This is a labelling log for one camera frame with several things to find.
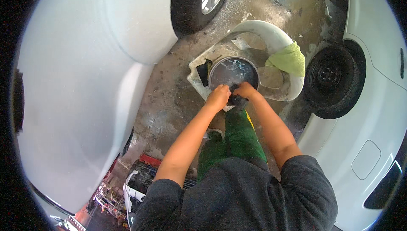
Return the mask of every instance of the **wet floor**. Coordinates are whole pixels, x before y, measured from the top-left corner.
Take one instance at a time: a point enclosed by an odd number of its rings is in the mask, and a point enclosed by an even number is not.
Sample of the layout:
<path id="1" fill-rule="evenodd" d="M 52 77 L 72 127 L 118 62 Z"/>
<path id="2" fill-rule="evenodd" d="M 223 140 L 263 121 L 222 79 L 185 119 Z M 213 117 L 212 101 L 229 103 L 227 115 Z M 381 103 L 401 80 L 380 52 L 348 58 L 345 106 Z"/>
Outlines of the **wet floor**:
<path id="1" fill-rule="evenodd" d="M 346 14 L 347 0 L 330 0 Z M 203 51 L 221 40 L 229 30 L 244 20 L 258 19 L 272 23 L 297 41 L 306 57 L 310 58 L 326 41 L 340 39 L 332 31 L 325 0 L 227 0 L 205 29 L 182 37 L 172 50 L 155 66 L 144 92 L 134 123 L 134 137 L 127 154 L 118 161 L 115 172 L 125 177 L 128 168 L 142 152 L 162 159 L 184 127 L 192 120 L 204 100 L 187 81 L 188 63 Z M 274 111 L 285 121 L 297 140 L 311 114 L 301 94 L 290 102 L 269 101 Z M 265 150 L 270 170 L 280 177 L 274 158 L 263 142 L 262 128 L 251 105 L 247 112 L 252 118 L 256 133 Z M 225 130 L 221 111 L 210 128 Z M 191 164 L 196 174 L 197 156 Z"/>

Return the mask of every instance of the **metal bucket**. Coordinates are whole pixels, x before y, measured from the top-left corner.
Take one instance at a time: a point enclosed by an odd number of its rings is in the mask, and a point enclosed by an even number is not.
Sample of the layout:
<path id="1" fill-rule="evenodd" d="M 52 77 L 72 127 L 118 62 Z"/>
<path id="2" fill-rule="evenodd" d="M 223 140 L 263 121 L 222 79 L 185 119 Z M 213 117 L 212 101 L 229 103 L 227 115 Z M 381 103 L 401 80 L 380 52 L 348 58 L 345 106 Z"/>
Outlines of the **metal bucket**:
<path id="1" fill-rule="evenodd" d="M 210 68 L 209 88 L 213 91 L 218 85 L 228 85 L 231 92 L 239 87 L 242 82 L 249 82 L 256 90 L 260 84 L 260 77 L 256 66 L 246 58 L 229 56 L 213 64 Z M 243 98 L 231 95 L 228 106 L 237 106 Z"/>

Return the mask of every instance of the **person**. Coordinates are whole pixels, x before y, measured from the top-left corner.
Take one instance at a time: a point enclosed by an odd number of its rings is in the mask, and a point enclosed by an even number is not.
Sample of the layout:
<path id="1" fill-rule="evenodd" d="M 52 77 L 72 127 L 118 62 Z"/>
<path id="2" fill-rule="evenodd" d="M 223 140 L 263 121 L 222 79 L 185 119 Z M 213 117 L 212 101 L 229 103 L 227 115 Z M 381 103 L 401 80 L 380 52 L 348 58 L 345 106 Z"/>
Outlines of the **person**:
<path id="1" fill-rule="evenodd" d="M 207 128 L 231 92 L 219 85 L 172 144 L 140 205 L 132 230 L 331 230 L 335 194 L 315 158 L 303 155 L 284 122 L 249 83 L 233 94 L 252 102 L 267 147 L 281 173 L 269 172 L 252 122 L 243 109 L 226 112 L 223 135 Z M 200 147 L 198 183 L 183 193 Z"/>

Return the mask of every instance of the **wheel well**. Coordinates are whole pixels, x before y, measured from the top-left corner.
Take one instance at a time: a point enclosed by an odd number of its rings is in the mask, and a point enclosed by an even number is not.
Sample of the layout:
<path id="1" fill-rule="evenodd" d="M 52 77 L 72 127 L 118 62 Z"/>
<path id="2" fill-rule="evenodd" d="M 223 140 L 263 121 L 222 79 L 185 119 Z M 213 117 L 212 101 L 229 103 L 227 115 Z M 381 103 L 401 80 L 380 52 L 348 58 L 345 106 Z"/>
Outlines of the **wheel well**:
<path id="1" fill-rule="evenodd" d="M 359 100 L 366 79 L 366 57 L 361 46 L 359 46 L 359 44 L 357 44 L 353 40 L 344 40 L 343 45 L 346 47 L 346 49 L 356 62 L 359 69 L 360 78 L 357 92 L 355 96 L 352 98 L 349 104 L 349 108 L 347 108 L 347 111 L 342 116 L 348 113 L 355 106 L 356 102 Z"/>

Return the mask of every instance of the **wheel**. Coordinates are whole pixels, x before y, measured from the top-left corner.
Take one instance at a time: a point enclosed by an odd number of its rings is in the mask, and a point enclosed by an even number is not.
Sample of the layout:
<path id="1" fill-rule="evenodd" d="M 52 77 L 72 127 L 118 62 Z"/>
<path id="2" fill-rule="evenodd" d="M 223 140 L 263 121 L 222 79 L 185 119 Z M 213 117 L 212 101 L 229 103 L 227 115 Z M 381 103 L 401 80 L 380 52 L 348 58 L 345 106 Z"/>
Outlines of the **wheel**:
<path id="1" fill-rule="evenodd" d="M 126 142 L 125 147 L 123 148 L 123 151 L 120 153 L 120 157 L 123 157 L 126 154 L 127 150 L 129 149 L 131 139 L 133 138 L 133 134 L 134 134 L 134 127 L 131 129 L 129 139 Z"/>
<path id="2" fill-rule="evenodd" d="M 219 12 L 225 0 L 171 0 L 171 21 L 177 35 L 203 29 Z"/>
<path id="3" fill-rule="evenodd" d="M 348 113 L 360 96 L 361 73 L 341 46 L 327 46 L 310 61 L 304 93 L 315 115 L 335 119 Z"/>

